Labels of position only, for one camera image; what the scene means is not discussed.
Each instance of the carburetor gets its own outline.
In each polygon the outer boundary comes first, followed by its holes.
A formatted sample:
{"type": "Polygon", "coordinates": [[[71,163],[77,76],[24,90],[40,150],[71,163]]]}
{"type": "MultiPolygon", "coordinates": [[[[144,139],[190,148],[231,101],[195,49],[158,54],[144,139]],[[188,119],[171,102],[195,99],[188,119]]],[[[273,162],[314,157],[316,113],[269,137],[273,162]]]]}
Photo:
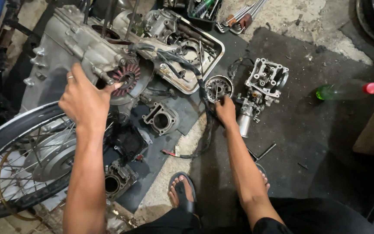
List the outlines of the carburetor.
{"type": "Polygon", "coordinates": [[[259,123],[257,118],[265,106],[270,107],[272,102],[279,103],[279,91],[284,87],[288,79],[289,69],[264,58],[256,59],[252,73],[246,80],[248,87],[246,96],[238,94],[236,102],[242,107],[237,118],[242,137],[248,137],[251,120],[259,123]]]}

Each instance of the human arm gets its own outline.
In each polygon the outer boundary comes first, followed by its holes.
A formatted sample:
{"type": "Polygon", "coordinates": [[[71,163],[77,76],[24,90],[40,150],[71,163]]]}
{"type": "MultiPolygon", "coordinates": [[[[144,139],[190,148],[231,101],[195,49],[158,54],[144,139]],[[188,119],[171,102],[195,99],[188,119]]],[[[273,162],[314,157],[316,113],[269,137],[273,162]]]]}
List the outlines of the human arm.
{"type": "Polygon", "coordinates": [[[269,201],[265,183],[259,169],[253,162],[236,123],[235,105],[228,96],[223,105],[216,102],[217,116],[226,128],[227,148],[234,183],[251,229],[263,217],[269,217],[284,224],[269,201]]]}
{"type": "Polygon", "coordinates": [[[76,150],[63,214],[63,231],[65,234],[104,233],[103,134],[111,93],[121,84],[98,90],[87,79],[79,63],[72,66],[67,77],[59,106],[76,124],[76,150]]]}

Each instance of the tire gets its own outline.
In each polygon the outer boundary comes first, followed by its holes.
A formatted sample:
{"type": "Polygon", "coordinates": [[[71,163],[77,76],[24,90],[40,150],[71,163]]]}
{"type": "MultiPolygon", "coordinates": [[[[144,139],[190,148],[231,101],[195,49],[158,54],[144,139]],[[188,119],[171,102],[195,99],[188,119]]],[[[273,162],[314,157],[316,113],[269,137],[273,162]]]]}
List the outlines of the tire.
{"type": "MultiPolygon", "coordinates": [[[[30,130],[34,126],[55,118],[61,118],[65,113],[60,109],[58,102],[52,102],[39,108],[21,114],[14,119],[0,126],[0,154],[9,148],[11,141],[17,139],[21,134],[30,130]]],[[[59,191],[66,188],[69,184],[70,172],[63,175],[53,183],[37,190],[36,192],[26,194],[19,198],[16,203],[12,200],[7,201],[8,206],[13,212],[21,212],[27,208],[52,197],[59,191]]],[[[0,218],[11,215],[3,204],[0,203],[0,218]]]]}

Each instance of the plastic bottle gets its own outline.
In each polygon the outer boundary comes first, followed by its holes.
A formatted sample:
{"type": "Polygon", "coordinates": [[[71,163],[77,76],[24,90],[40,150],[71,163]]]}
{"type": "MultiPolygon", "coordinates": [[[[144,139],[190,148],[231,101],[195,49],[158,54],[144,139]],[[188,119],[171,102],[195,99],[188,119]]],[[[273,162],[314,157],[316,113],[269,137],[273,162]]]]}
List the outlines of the plastic bottle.
{"type": "Polygon", "coordinates": [[[362,80],[346,80],[320,86],[315,95],[320,100],[355,100],[374,94],[374,83],[362,80]]]}

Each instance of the red bottle cap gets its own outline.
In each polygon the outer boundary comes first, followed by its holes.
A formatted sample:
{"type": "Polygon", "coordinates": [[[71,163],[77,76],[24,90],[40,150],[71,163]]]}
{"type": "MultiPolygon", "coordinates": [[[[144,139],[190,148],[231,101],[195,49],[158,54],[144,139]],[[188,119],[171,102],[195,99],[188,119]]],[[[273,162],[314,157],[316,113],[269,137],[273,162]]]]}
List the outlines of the red bottle cap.
{"type": "Polygon", "coordinates": [[[363,92],[367,94],[374,94],[374,83],[367,83],[363,85],[363,92]]]}

